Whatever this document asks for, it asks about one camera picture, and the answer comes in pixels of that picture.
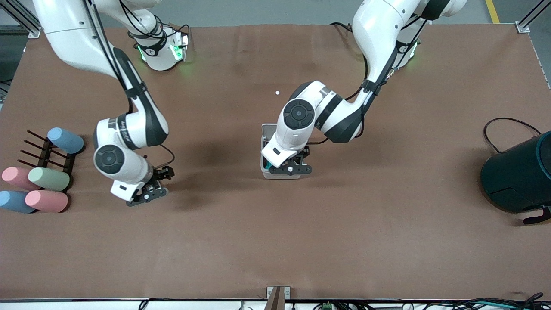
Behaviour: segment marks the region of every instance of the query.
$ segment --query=green led light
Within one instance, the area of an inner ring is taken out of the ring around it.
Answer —
[[[139,51],[139,53],[142,55],[142,60],[145,61],[145,56],[143,56],[143,51],[142,51],[142,49],[139,47],[139,45],[138,45],[138,51]]]
[[[183,58],[182,49],[178,46],[170,45],[170,47],[172,47],[172,53],[174,54],[174,58],[176,60],[181,60]]]

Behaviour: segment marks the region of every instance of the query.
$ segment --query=foam cylinder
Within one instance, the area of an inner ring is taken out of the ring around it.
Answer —
[[[67,207],[69,197],[56,191],[34,190],[27,194],[25,203],[40,211],[58,213]]]
[[[0,191],[0,208],[19,212],[19,213],[31,213],[35,211],[34,208],[29,207],[25,203],[25,197],[27,192],[4,190]]]
[[[67,154],[75,154],[84,147],[84,140],[74,133],[59,127],[55,127],[48,131],[48,139],[57,147],[67,152]]]
[[[69,175],[50,168],[34,168],[29,172],[29,181],[53,191],[62,191],[69,185]]]
[[[37,190],[40,186],[29,181],[29,172],[31,170],[27,168],[9,167],[2,172],[2,180],[6,181],[13,186],[17,186],[26,190]]]

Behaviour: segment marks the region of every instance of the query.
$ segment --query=pink foam cylinder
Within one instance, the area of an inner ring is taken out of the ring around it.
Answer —
[[[27,194],[25,203],[43,212],[58,213],[67,207],[69,197],[57,191],[34,190]]]
[[[13,186],[17,186],[21,189],[26,189],[26,190],[39,189],[40,186],[29,181],[29,178],[28,178],[29,172],[30,172],[30,169],[27,169],[27,168],[9,167],[9,168],[6,168],[4,172],[2,172],[2,180],[6,181],[6,183],[12,184]]]

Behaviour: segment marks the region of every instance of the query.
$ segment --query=blue foam cylinder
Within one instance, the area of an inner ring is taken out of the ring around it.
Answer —
[[[59,127],[48,131],[48,139],[67,154],[78,153],[84,147],[84,140],[81,137]]]
[[[25,203],[26,191],[4,190],[0,191],[0,208],[7,210],[31,213],[35,211],[34,208],[29,207]]]

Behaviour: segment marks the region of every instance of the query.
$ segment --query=brown table mat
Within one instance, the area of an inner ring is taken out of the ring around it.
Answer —
[[[355,91],[364,65],[351,34],[194,29],[195,62],[167,72],[141,62],[124,29],[108,36],[169,122],[170,194],[136,208],[109,194],[90,136],[125,112],[124,93],[110,77],[62,63],[44,36],[30,40],[0,113],[0,168],[18,165],[27,129],[65,127],[89,148],[67,212],[0,210],[0,298],[256,298],[268,285],[289,285],[296,298],[551,293],[551,225],[515,227],[478,185],[489,119],[550,128],[551,93],[528,35],[513,25],[427,26],[415,58],[369,110],[363,137],[313,146],[314,172],[295,181],[262,178],[261,124],[276,121],[301,83]],[[489,134],[501,148],[530,137],[507,122]],[[169,159],[159,147],[140,153]]]

